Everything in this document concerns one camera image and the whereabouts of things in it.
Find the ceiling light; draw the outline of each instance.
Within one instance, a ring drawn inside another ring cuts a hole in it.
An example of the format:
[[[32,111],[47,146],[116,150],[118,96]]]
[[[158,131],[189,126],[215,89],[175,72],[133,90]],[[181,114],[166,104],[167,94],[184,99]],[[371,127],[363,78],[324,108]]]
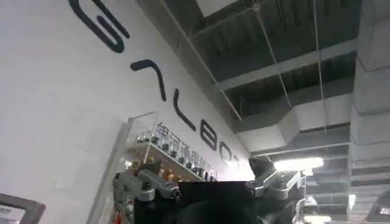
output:
[[[390,208],[381,208],[379,214],[390,215]]]
[[[305,221],[310,223],[330,222],[331,218],[325,215],[305,215]]]
[[[322,158],[289,159],[274,162],[275,169],[279,171],[308,170],[324,165]]]
[[[129,167],[131,167],[132,166],[132,162],[130,162],[130,161],[124,161],[124,165],[126,166],[126,169],[128,169]]]
[[[348,196],[348,206],[349,206],[350,211],[352,210],[353,206],[355,205],[355,201],[356,201],[356,195],[350,194]]]
[[[312,170],[312,169],[304,170],[304,171],[302,171],[302,173],[303,173],[305,176],[313,176],[313,170]]]

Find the ceiling beam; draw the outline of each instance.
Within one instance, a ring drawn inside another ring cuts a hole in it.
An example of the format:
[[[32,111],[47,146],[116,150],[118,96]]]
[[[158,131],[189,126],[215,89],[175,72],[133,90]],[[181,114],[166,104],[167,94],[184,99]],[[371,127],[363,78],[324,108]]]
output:
[[[328,60],[344,54],[349,54],[356,51],[356,40],[345,41],[331,47],[320,50],[321,60]],[[284,73],[293,69],[301,68],[306,65],[317,63],[317,51],[313,51],[277,64],[261,68],[256,71],[241,74],[231,79],[227,79],[219,83],[221,90],[227,90],[236,86],[241,86],[256,80],[265,79],[272,75],[277,75],[279,72]]]
[[[328,130],[325,135],[324,131],[305,133],[297,135],[289,144],[276,149],[260,150],[252,152],[253,157],[276,155],[287,152],[299,152],[327,147],[336,147],[340,145],[349,145],[349,127],[340,127]]]

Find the white wall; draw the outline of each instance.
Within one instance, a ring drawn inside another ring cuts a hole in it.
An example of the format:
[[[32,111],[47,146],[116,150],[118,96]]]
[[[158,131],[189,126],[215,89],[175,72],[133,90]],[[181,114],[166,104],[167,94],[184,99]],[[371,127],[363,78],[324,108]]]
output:
[[[249,154],[136,2],[104,2],[131,35],[123,54],[106,47],[68,1],[0,3],[0,192],[46,204],[43,224],[85,223],[120,125],[150,111],[223,170],[222,180],[253,177]],[[94,21],[103,15],[91,1],[82,7]],[[167,102],[153,70],[129,68],[141,59],[160,67]],[[197,133],[175,114],[174,88]],[[240,157],[240,170],[227,169],[200,139],[203,118]]]

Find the ceiling panel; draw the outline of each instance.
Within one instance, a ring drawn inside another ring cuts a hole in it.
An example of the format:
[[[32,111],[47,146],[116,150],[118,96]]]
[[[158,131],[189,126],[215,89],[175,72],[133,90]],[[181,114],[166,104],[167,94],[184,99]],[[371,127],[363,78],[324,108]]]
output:
[[[196,0],[203,16],[209,16],[214,12],[230,5],[236,0]]]

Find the steel beam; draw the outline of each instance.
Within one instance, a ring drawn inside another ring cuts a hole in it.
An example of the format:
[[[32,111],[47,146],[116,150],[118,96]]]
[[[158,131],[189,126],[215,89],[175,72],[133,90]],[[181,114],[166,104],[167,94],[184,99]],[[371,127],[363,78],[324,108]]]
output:
[[[321,60],[328,60],[330,58],[349,54],[353,51],[356,51],[356,40],[349,40],[331,47],[321,49]],[[317,63],[317,51],[313,51],[286,61],[278,62],[276,65],[270,65],[256,71],[241,74],[231,79],[227,79],[220,82],[219,87],[222,90],[227,90],[236,86],[241,86],[257,80],[265,79],[272,75],[277,75],[279,71],[284,73],[314,63]]]

